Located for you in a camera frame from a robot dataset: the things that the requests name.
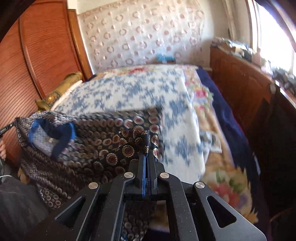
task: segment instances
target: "bright window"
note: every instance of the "bright window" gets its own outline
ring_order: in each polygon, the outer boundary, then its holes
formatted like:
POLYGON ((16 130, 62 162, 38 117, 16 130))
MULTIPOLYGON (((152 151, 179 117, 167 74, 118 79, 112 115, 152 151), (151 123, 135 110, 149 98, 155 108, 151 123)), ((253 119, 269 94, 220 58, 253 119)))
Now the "bright window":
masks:
POLYGON ((271 61, 272 67, 280 67, 296 74, 295 52, 289 38, 272 15, 257 4, 261 26, 261 56, 271 61))

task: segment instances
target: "bed sheet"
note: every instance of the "bed sheet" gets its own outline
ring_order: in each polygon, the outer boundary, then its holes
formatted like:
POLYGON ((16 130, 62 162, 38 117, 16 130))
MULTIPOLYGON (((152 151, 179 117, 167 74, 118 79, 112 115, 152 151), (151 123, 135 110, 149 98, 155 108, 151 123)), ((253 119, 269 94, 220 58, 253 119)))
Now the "bed sheet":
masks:
POLYGON ((202 181, 269 239, 268 208, 247 138, 208 73, 202 68, 197 73, 200 79, 197 84, 202 83, 213 94, 213 109, 205 110, 198 102, 193 103, 200 129, 217 132, 222 146, 222 154, 209 155, 202 181))
POLYGON ((75 89, 56 111, 82 115, 162 105, 163 126, 150 130, 162 132, 164 154, 159 161, 167 172, 193 184, 205 171, 204 155, 212 144, 201 144, 185 82, 182 69, 160 65, 106 72, 75 89))

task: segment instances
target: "person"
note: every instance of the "person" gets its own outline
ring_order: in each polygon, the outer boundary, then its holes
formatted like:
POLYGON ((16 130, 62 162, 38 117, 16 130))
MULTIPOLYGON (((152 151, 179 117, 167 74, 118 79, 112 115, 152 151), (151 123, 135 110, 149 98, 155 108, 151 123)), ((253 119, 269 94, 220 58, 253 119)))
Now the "person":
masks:
POLYGON ((4 160, 6 158, 5 144, 3 140, 0 140, 0 157, 4 160))

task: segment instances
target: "polka dot curtain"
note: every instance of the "polka dot curtain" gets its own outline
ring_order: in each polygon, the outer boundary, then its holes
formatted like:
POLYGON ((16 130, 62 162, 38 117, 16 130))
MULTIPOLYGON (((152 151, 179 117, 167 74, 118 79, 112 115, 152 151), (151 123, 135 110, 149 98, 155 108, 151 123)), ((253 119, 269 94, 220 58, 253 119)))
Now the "polka dot curtain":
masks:
POLYGON ((204 13, 197 0, 123 0, 78 16, 93 72, 156 63, 198 64, 204 13))

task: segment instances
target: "metal screw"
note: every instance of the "metal screw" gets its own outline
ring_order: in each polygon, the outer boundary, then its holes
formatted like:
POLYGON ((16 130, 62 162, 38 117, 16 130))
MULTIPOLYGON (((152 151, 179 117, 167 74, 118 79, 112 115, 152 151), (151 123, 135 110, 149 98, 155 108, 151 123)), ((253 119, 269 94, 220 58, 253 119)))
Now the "metal screw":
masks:
POLYGON ((166 172, 162 172, 161 174, 160 174, 160 177, 161 178, 168 178, 170 175, 168 174, 168 173, 166 173, 166 172))
POLYGON ((96 189, 99 185, 95 182, 89 184, 90 189, 96 189))
POLYGON ((203 182, 197 182, 197 183, 195 184, 195 186, 196 186, 197 188, 199 188, 199 189, 203 189, 203 188, 205 187, 205 184, 204 184, 203 182))
POLYGON ((126 177, 126 178, 132 178, 133 177, 133 173, 132 172, 126 172, 124 174, 124 177, 126 177))

